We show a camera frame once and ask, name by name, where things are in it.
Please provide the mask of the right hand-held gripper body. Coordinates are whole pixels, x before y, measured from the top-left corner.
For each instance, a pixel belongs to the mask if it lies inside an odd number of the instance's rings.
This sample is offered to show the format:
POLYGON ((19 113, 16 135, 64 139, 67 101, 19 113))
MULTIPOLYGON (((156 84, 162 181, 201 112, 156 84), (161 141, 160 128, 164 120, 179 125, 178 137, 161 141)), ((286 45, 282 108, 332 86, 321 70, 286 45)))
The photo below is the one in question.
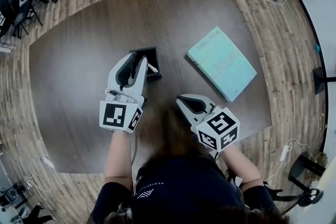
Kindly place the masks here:
POLYGON ((228 108, 215 106, 194 128, 198 140, 212 151, 222 152, 239 138, 240 122, 228 108))

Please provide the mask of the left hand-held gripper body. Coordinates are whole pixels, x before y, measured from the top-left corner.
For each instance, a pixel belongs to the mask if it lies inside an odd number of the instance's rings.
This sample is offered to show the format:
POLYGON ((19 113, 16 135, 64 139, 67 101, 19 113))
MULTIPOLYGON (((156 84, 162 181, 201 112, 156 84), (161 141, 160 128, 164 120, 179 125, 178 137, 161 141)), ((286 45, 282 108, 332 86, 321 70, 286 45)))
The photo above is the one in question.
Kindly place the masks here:
POLYGON ((112 131, 133 133, 144 112, 146 98, 116 89, 105 90, 100 102, 99 126, 112 131))

